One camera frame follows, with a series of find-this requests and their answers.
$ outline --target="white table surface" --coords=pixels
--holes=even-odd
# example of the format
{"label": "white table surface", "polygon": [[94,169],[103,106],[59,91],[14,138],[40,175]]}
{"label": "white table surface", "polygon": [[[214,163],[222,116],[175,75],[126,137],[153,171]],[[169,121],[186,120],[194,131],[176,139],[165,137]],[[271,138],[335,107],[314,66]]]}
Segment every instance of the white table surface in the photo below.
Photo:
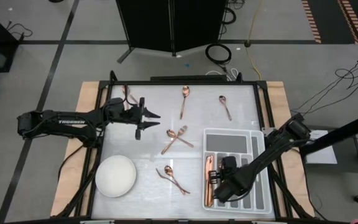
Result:
{"label": "white table surface", "polygon": [[[273,219],[274,213],[245,214],[207,211],[202,207],[203,131],[204,128],[232,128],[260,130],[253,86],[248,85],[191,85],[186,99],[183,119],[179,119],[183,96],[181,85],[132,85],[131,94],[145,98],[145,106],[160,119],[161,124],[142,131],[135,140],[134,125],[109,124],[106,128],[101,161],[113,155],[130,158],[137,169],[133,188],[118,198],[109,198],[95,191],[92,218],[152,218],[152,219]],[[219,95],[227,99],[232,116],[229,121]],[[121,86],[114,86],[112,98],[121,97]],[[188,129],[183,139],[194,148],[175,141],[161,155],[170,142],[167,129],[177,132],[183,125]],[[191,192],[182,195],[169,181],[161,179],[163,168],[170,165],[181,186]]]}

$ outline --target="cutlery tray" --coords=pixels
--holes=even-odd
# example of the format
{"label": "cutlery tray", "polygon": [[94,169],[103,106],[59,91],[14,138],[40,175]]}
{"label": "cutlery tray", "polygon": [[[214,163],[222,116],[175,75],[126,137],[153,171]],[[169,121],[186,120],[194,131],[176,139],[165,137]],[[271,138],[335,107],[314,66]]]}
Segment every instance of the cutlery tray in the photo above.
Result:
{"label": "cutlery tray", "polygon": [[[265,150],[264,135],[261,131],[240,130],[240,129],[204,129],[203,144],[203,192],[206,189],[205,164],[208,156],[213,156],[214,170],[218,170],[218,163],[226,156],[234,156],[237,166],[251,163],[255,157]],[[269,180],[267,170],[264,169],[256,178],[254,186],[245,198],[236,202],[221,203],[214,199],[211,207],[204,204],[205,194],[201,203],[206,210],[220,212],[242,212],[242,213],[271,213],[272,199],[270,198]]]}

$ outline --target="table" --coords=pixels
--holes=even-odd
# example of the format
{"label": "table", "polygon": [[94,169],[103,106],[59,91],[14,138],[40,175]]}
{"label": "table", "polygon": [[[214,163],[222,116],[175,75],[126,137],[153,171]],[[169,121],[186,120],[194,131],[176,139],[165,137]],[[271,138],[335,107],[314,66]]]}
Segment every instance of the table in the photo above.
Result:
{"label": "table", "polygon": [[[81,87],[80,96],[78,99],[76,111],[87,112],[94,109],[96,103],[96,95],[98,92],[99,82],[84,82]],[[285,94],[284,84],[282,82],[267,82],[268,94],[270,104],[272,107],[273,119],[276,127],[280,127],[290,117],[290,110],[288,107],[287,96]],[[260,90],[260,99],[262,104],[262,112],[264,115],[265,125],[268,126],[267,111],[265,102],[263,100],[263,92]],[[65,157],[69,156],[75,149],[81,146],[81,142],[77,139],[69,139],[66,148]],[[75,192],[80,186],[80,179],[85,160],[86,149],[82,149],[67,161],[62,169],[62,174],[57,186],[55,200],[53,202],[51,215],[56,215],[61,212],[67,203],[72,199]],[[296,198],[298,203],[305,209],[306,212],[314,216],[313,207],[309,201],[309,194],[306,187],[305,172],[301,157],[294,151],[288,151],[282,155],[283,170],[286,177],[287,187],[289,191]],[[284,217],[285,206],[283,202],[283,195],[280,189],[277,188],[277,197],[279,201],[280,213]],[[90,188],[84,194],[83,206],[81,208],[81,215],[86,213],[86,205],[89,199]]]}

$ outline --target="gray floor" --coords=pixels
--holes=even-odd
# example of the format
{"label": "gray floor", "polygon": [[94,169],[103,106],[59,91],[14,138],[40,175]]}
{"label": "gray floor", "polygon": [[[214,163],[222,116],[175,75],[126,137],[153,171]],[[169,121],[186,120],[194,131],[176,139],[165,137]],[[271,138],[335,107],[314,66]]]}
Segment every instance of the gray floor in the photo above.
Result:
{"label": "gray floor", "polygon": [[[33,30],[30,40],[60,40],[74,0],[0,0],[0,23],[9,20]],[[256,0],[247,0],[237,11],[237,22],[228,26],[223,39],[245,39]],[[253,39],[313,40],[300,1],[266,0],[255,22]],[[115,1],[81,0],[68,40],[122,40]],[[244,46],[227,45],[233,53],[229,68],[237,68],[245,80],[256,80]],[[23,140],[16,134],[16,116],[35,109],[49,73],[57,45],[21,45],[9,73],[0,74],[0,206],[12,177]],[[50,88],[45,109],[74,110],[83,81],[107,79],[114,70],[119,80],[148,80],[151,76],[200,75],[219,68],[204,56],[204,47],[181,52],[181,58],[135,49],[122,64],[116,60],[126,45],[65,45]],[[337,68],[351,68],[358,59],[358,45],[253,45],[249,50],[264,80],[285,83],[291,108],[336,79]],[[225,53],[213,50],[215,57]],[[350,93],[348,81],[333,89],[317,106]],[[306,124],[338,127],[358,118],[358,90],[346,101],[306,116]],[[67,140],[37,139],[13,198],[7,221],[47,218],[57,186],[57,170]],[[309,172],[311,200],[328,219],[358,218],[358,177]]]}

